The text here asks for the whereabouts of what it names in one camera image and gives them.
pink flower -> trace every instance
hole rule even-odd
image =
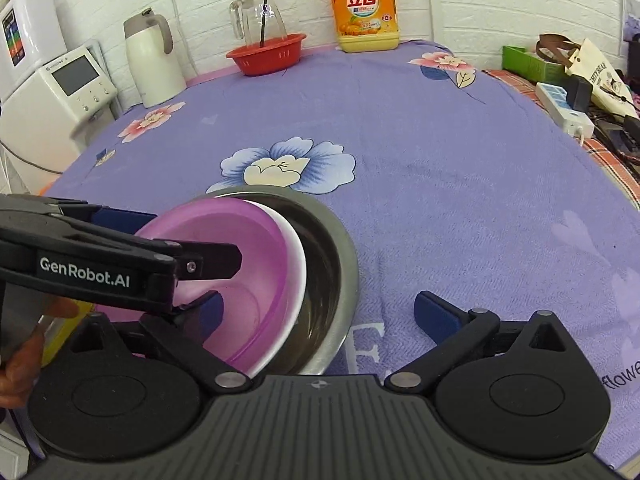
[[[473,67],[462,61],[460,58],[452,56],[449,52],[433,52],[432,54],[422,54],[421,59],[412,59],[409,63],[426,66],[428,68],[439,68],[441,70],[453,70],[454,72],[469,72]]]
[[[131,142],[147,130],[157,128],[167,122],[171,118],[171,114],[178,111],[184,105],[185,103],[176,103],[175,105],[163,106],[153,110],[145,115],[144,119],[133,121],[118,136],[124,137],[124,139],[122,139],[123,144],[125,142]]]

human hand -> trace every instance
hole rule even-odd
[[[78,315],[78,310],[73,301],[55,298],[43,315],[70,319]],[[7,361],[4,370],[0,370],[0,408],[12,410],[26,404],[33,381],[40,373],[43,350],[44,331],[37,326],[31,337]]]

black straw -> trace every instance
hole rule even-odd
[[[262,30],[260,32],[260,48],[264,47],[264,22],[267,17],[267,0],[262,4]]]

tote bag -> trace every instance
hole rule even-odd
[[[629,88],[622,82],[609,60],[588,38],[574,43],[560,34],[541,34],[536,53],[547,61],[561,63],[568,75],[580,75],[593,85],[591,100],[615,115],[638,118]]]

dish soap bottle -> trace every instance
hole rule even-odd
[[[400,42],[396,0],[331,0],[345,52],[391,50]]]

